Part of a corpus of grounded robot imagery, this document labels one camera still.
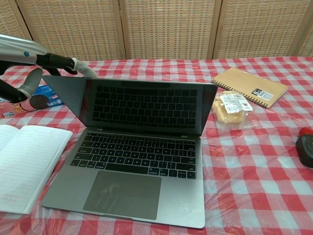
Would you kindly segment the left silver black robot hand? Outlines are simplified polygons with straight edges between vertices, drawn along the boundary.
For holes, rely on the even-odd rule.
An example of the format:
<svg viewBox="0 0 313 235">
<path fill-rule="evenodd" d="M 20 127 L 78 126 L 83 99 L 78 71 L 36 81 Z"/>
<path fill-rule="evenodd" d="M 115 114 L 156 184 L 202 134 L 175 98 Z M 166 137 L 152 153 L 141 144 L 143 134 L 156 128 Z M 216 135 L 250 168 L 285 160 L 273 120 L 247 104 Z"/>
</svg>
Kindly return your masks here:
<svg viewBox="0 0 313 235">
<path fill-rule="evenodd" d="M 32 70 L 18 88 L 0 81 L 0 97 L 11 104 L 19 104 L 31 98 L 43 76 L 43 70 L 60 76 L 59 69 L 76 75 L 78 73 L 97 78 L 96 72 L 84 62 L 74 58 L 49 53 L 47 47 L 32 40 L 0 35 L 0 74 L 14 66 L 38 66 Z"/>
</svg>

